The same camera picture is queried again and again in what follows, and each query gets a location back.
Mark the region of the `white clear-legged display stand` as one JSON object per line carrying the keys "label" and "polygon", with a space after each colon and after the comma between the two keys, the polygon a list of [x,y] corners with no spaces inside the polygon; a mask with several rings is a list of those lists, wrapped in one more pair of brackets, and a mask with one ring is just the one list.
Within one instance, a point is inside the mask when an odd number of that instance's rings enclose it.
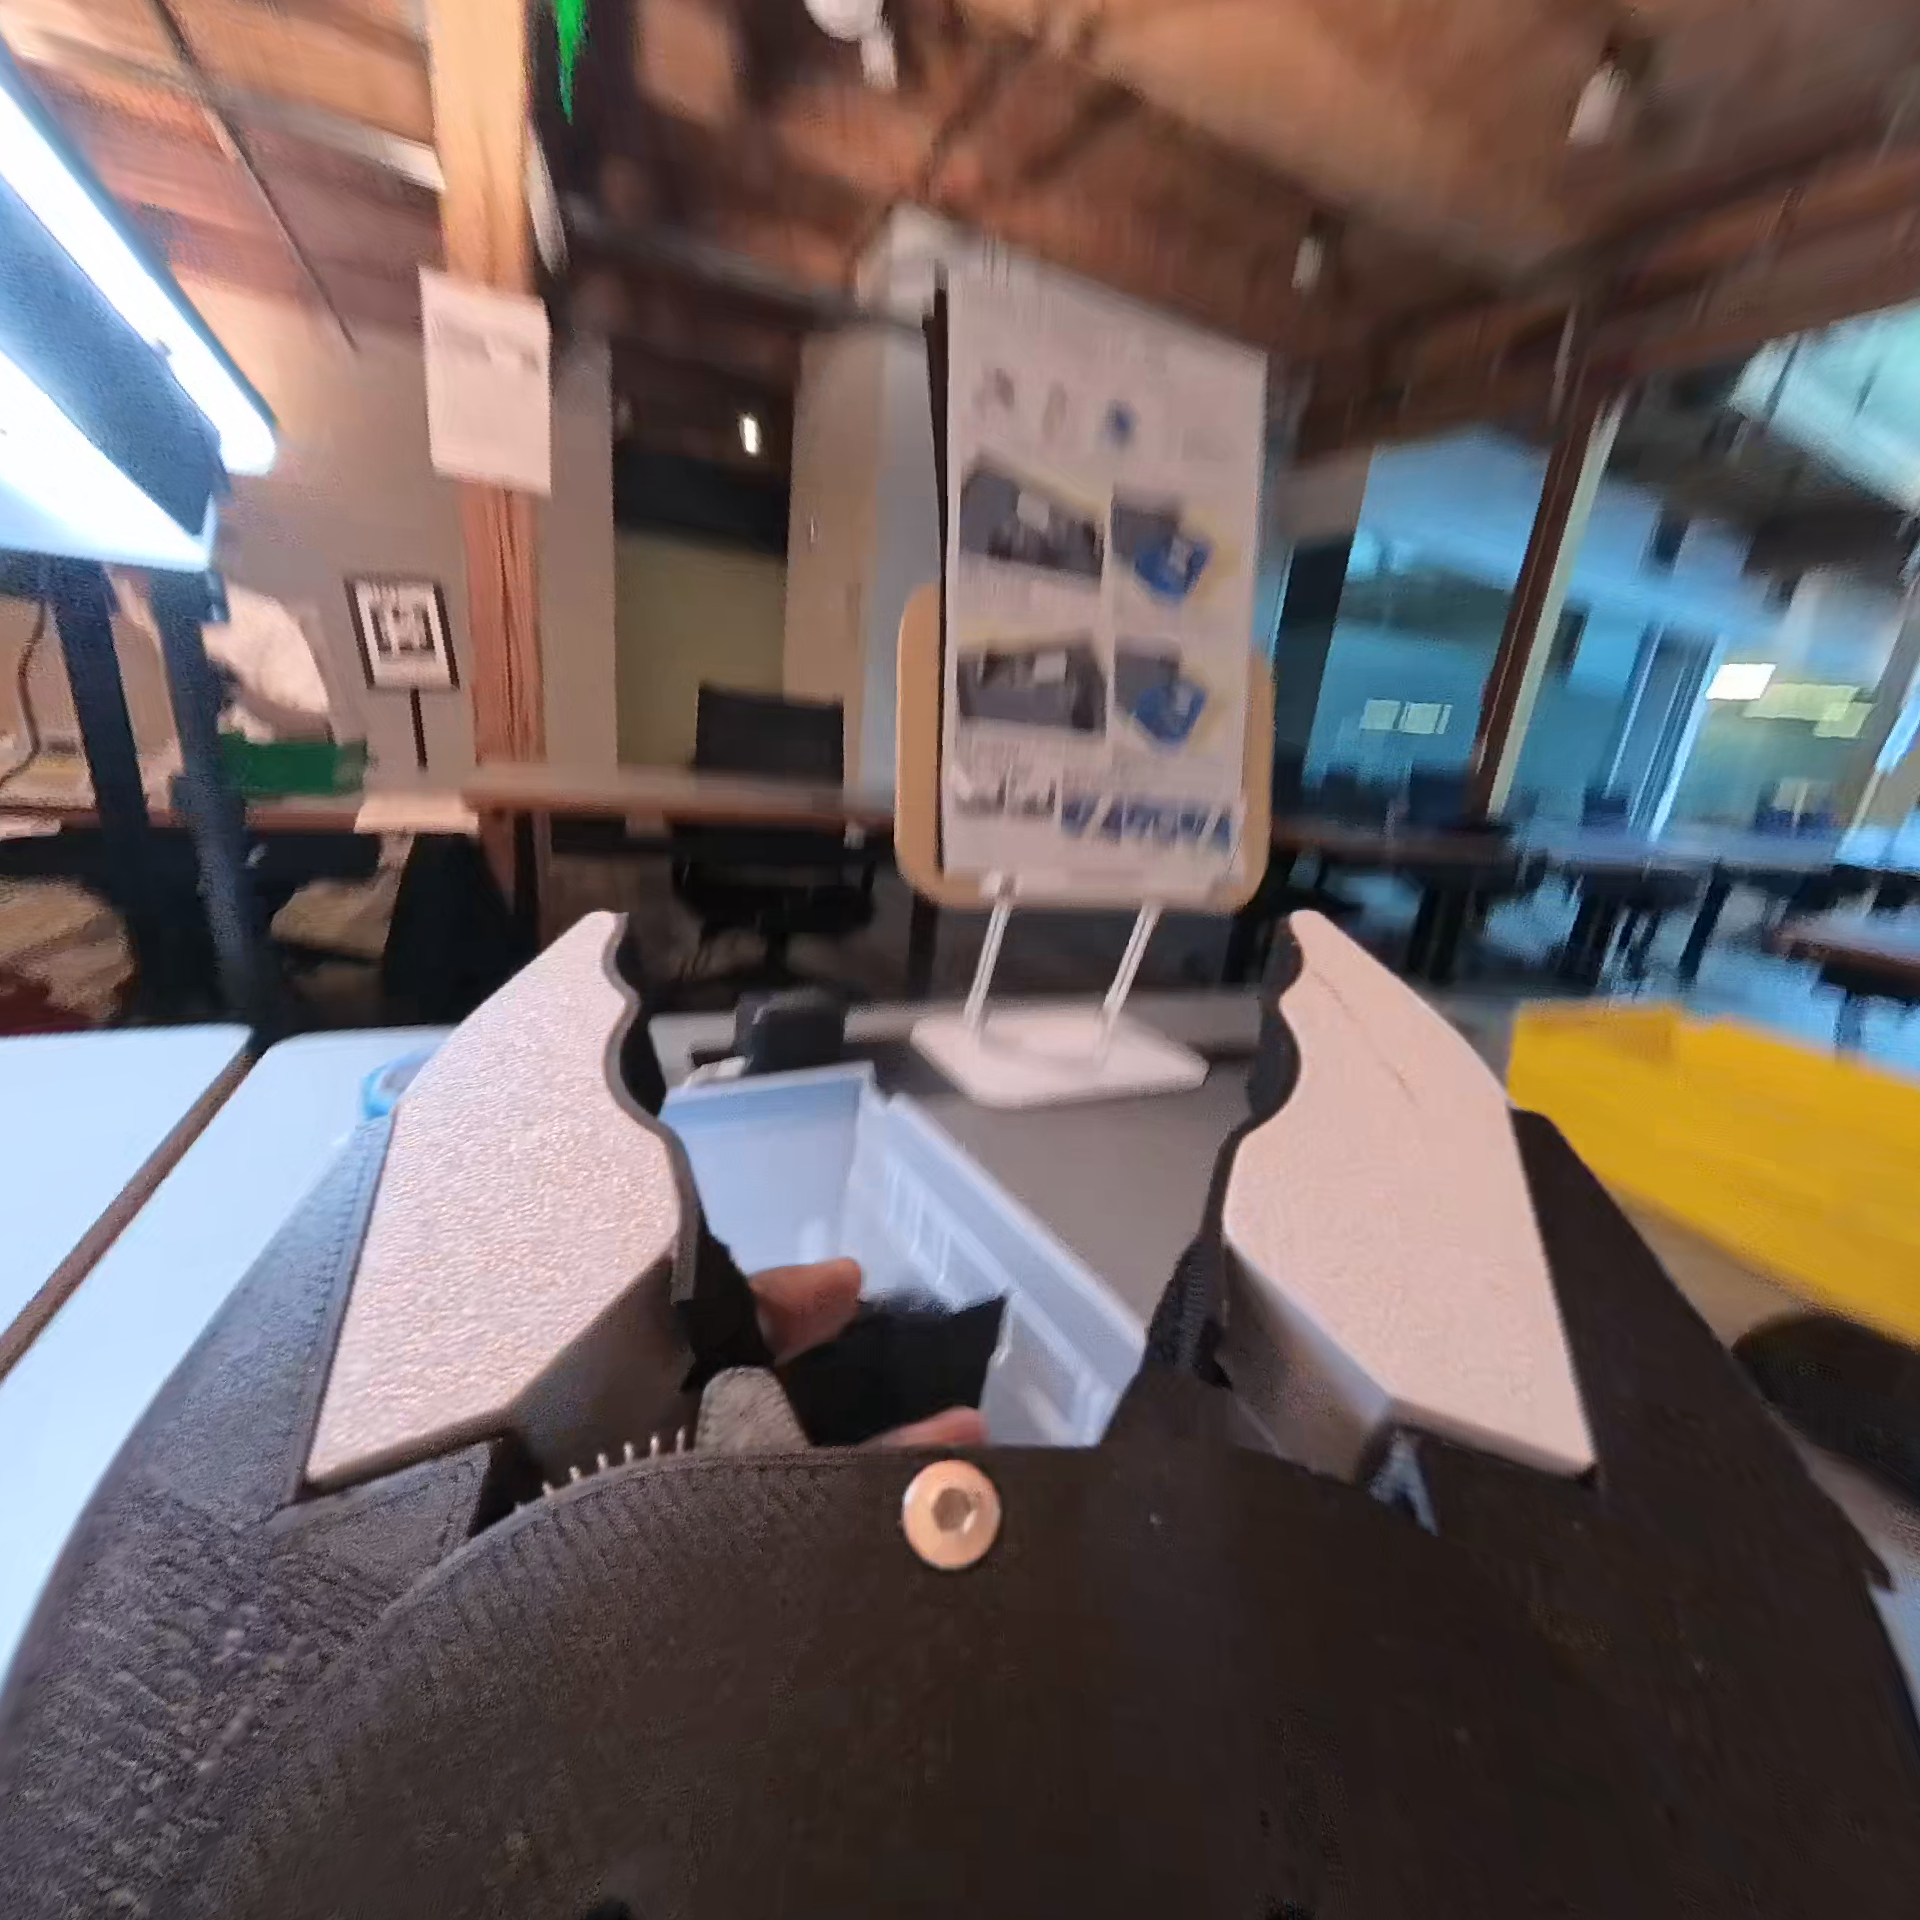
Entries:
{"label": "white clear-legged display stand", "polygon": [[954,1092],[992,1113],[1057,1104],[1163,1097],[1195,1092],[1205,1057],[1127,1015],[1161,904],[1138,904],[1127,943],[1105,995],[1086,1001],[992,1010],[992,984],[1014,906],[1037,901],[1037,887],[992,872],[982,882],[990,922],[958,1013],[922,1015],[906,1031],[910,1047]]}

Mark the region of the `printed instruction sheet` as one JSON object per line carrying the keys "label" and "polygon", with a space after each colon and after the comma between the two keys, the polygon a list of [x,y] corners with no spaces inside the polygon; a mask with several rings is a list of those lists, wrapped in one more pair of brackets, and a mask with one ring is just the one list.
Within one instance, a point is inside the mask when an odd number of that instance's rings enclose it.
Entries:
{"label": "printed instruction sheet", "polygon": [[1266,358],[1029,263],[942,297],[942,872],[1220,906],[1255,784]]}

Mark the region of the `black mesh cushion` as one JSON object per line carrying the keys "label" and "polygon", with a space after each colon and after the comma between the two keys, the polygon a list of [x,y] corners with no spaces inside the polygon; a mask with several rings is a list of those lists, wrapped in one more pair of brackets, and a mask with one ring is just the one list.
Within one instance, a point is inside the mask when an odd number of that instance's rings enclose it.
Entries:
{"label": "black mesh cushion", "polygon": [[1766,1404],[1815,1448],[1916,1505],[1916,1347],[1821,1310],[1762,1320],[1732,1357]]}

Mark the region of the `brown wooden table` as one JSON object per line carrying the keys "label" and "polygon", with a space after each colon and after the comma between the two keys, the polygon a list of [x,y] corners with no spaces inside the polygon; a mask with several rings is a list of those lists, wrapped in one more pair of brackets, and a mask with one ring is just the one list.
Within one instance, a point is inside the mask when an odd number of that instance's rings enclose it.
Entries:
{"label": "brown wooden table", "polygon": [[756,778],[696,769],[488,763],[458,786],[474,814],[610,818],[665,824],[745,824],[891,833],[888,791],[838,782]]}

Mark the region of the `white paper notice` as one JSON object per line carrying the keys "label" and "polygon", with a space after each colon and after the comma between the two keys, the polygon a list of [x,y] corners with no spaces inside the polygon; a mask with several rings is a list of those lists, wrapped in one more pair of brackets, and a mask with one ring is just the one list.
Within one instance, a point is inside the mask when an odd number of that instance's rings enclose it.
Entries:
{"label": "white paper notice", "polygon": [[554,333],[535,295],[418,271],[428,462],[435,477],[549,496]]}

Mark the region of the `white led light panel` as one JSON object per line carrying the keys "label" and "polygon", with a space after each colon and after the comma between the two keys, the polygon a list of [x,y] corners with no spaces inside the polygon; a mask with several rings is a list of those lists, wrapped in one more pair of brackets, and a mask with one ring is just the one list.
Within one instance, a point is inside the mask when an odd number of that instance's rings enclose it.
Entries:
{"label": "white led light panel", "polygon": [[277,423],[1,50],[1,547],[200,570]]}

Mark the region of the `small black device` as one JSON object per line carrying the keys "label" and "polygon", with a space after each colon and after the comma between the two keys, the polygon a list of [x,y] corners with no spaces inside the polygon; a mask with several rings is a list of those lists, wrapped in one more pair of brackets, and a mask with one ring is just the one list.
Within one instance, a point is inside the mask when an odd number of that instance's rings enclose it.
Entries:
{"label": "small black device", "polygon": [[747,992],[733,1010],[733,1050],[740,1075],[828,1069],[846,1055],[851,1001],[828,986],[801,984]]}

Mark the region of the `yellow plastic bin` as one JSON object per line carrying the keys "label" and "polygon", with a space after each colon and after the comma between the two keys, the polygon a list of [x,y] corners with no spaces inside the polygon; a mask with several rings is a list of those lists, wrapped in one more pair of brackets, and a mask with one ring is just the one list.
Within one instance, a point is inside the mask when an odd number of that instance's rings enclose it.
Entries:
{"label": "yellow plastic bin", "polygon": [[1673,1004],[1529,1001],[1504,1079],[1623,1196],[1914,1346],[1914,1075]]}

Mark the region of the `person's left hand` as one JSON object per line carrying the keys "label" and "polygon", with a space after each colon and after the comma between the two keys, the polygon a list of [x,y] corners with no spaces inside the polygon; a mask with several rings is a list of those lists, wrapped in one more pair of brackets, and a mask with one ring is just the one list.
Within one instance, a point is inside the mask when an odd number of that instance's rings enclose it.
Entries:
{"label": "person's left hand", "polygon": [[[747,1275],[756,1323],[779,1370],[851,1328],[860,1269],[851,1259],[784,1264]],[[990,1429],[977,1407],[954,1404],[864,1439],[884,1451],[972,1451]]]}

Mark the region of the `pale wooden display board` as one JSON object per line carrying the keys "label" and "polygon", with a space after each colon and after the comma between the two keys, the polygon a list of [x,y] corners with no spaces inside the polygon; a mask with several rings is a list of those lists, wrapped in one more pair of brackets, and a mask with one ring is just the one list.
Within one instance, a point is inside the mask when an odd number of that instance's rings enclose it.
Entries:
{"label": "pale wooden display board", "polygon": [[1120,873],[1057,873],[961,869],[938,851],[941,800],[941,692],[942,692],[942,588],[918,586],[906,594],[896,640],[895,717],[895,824],[891,851],[918,899],[942,910],[974,910],[1009,899],[1042,910],[1120,910],[1155,904],[1201,914],[1233,914],[1260,887],[1274,847],[1272,755],[1274,676],[1260,652],[1246,652],[1242,711],[1242,833],[1223,875],[1209,882]]}

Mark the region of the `white plastic bin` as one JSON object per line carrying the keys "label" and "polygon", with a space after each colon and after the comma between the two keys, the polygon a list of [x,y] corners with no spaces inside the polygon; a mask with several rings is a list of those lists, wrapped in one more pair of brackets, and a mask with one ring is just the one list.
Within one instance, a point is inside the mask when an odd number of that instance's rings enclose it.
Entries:
{"label": "white plastic bin", "polygon": [[1100,1442],[1140,1311],[877,1069],[700,1079],[665,1092],[714,1237],[747,1273],[851,1259],[887,1305],[999,1301],[982,1411],[996,1442]]}

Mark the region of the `wooden support pillar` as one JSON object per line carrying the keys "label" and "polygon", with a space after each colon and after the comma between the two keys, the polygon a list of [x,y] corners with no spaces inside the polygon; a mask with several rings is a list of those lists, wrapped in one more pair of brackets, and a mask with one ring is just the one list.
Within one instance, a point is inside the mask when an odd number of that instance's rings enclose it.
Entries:
{"label": "wooden support pillar", "polygon": [[[426,59],[440,160],[442,271],[535,295],[529,27],[519,3],[428,3]],[[545,751],[537,496],[454,482],[464,527],[474,755]]]}

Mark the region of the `dark wooden table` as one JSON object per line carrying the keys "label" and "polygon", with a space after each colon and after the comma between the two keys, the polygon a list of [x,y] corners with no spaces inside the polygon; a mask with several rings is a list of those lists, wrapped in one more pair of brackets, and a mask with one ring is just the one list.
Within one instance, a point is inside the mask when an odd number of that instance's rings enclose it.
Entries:
{"label": "dark wooden table", "polygon": [[1521,899],[1555,878],[1570,922],[1552,950],[1552,977],[1570,992],[1606,982],[1645,984],[1661,929],[1687,919],[1673,978],[1691,990],[1737,895],[1820,917],[1859,904],[1870,927],[1914,906],[1914,828],[1715,828],[1629,824],[1357,824],[1313,814],[1283,818],[1274,858],[1288,873],[1313,858],[1320,875],[1368,872],[1413,883],[1419,901],[1404,969],[1445,984],[1468,929],[1501,899]]}

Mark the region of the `black light stand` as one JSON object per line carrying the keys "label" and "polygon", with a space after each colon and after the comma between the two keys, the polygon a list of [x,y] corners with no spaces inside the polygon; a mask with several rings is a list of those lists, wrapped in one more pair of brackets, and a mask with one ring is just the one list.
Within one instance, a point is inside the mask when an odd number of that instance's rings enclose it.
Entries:
{"label": "black light stand", "polygon": [[247,869],[245,805],[217,738],[222,696],[204,619],[227,611],[214,570],[149,574],[178,777],[174,828],[149,801],[110,631],[104,563],[4,554],[4,592],[50,614],[91,782],[95,869],[128,932],[132,1001],[164,1019],[279,1019],[277,965]]}

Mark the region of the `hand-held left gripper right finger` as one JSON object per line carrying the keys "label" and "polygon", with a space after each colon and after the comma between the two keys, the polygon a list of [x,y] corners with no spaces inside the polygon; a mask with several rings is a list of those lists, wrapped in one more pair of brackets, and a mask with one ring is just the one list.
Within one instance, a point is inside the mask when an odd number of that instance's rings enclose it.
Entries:
{"label": "hand-held left gripper right finger", "polygon": [[1413,1442],[1596,1466],[1500,1079],[1324,914],[1257,995],[1246,1118],[1146,1337],[1146,1424],[1363,1486]]}

